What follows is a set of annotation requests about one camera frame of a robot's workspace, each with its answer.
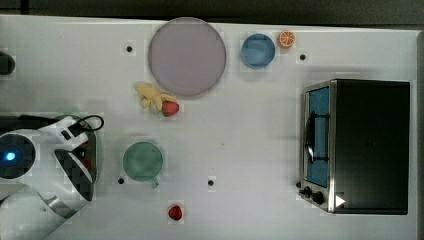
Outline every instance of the oven door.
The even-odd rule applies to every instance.
[[[304,130],[304,180],[322,188],[329,181],[330,88],[306,93]]]

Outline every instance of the toaster oven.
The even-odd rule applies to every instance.
[[[330,212],[408,212],[408,82],[335,79],[304,90],[301,197]]]

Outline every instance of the table surface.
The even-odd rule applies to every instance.
[[[212,24],[226,45],[224,75],[208,93],[178,98],[181,112],[166,119],[142,110],[134,90],[139,81],[156,84],[147,48],[163,24],[0,16],[0,49],[17,63],[0,81],[0,112],[98,113],[106,122],[95,200],[48,239],[416,238],[416,31]],[[247,36],[275,41],[284,29],[295,32],[294,47],[277,47],[266,69],[243,65]],[[330,215],[298,196],[301,92],[333,78],[411,82],[408,215]],[[125,146],[143,138],[165,152],[156,190],[117,183]],[[184,207],[183,224],[169,222],[173,203]]]

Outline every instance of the strawberry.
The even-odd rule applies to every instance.
[[[183,217],[183,211],[181,211],[179,206],[173,206],[169,209],[168,216],[175,221],[179,221]]]
[[[180,110],[180,106],[176,102],[165,101],[162,105],[162,114],[165,117],[171,117]]]

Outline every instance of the orange slice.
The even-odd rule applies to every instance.
[[[280,33],[280,36],[278,37],[278,45],[282,48],[290,48],[295,40],[294,33],[290,31],[284,31]]]

